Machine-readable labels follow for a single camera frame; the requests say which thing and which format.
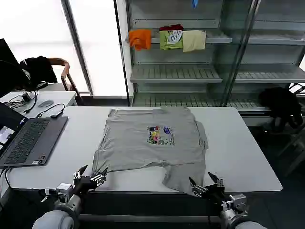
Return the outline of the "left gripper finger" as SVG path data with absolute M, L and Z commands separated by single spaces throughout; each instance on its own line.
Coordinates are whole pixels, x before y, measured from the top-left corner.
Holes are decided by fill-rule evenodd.
M 92 187 L 99 187 L 106 181 L 107 171 L 108 168 L 105 168 L 90 179 Z
M 87 167 L 88 165 L 84 165 L 78 171 L 75 171 L 73 173 L 74 179 L 80 179 Z

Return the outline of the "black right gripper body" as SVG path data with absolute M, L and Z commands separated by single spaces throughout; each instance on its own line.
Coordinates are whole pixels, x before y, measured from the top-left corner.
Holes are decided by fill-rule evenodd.
M 204 187 L 202 198 L 211 200 L 215 204 L 222 204 L 224 201 L 224 185 L 212 184 Z

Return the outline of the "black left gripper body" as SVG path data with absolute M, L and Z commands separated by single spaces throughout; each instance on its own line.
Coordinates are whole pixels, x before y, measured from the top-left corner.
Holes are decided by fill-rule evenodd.
M 85 195 L 90 190 L 96 189 L 96 182 L 91 180 L 91 177 L 81 176 L 80 178 L 75 178 L 74 188 L 72 194 L 74 195 Z

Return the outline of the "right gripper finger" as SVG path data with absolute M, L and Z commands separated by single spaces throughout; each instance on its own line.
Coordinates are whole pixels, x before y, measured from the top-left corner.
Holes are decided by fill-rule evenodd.
M 208 175 L 210 176 L 210 178 L 212 179 L 212 181 L 217 184 L 218 186 L 224 186 L 224 182 L 221 178 L 218 178 L 217 175 L 212 174 L 211 172 L 208 172 Z
M 202 198 L 202 197 L 206 194 L 207 188 L 202 187 L 202 186 L 200 186 L 200 185 L 197 185 L 196 182 L 195 182 L 191 177 L 188 177 L 188 178 L 189 178 L 189 181 L 190 181 L 190 184 L 191 184 L 191 190 L 192 190 L 192 192 L 193 192 L 196 196 Z

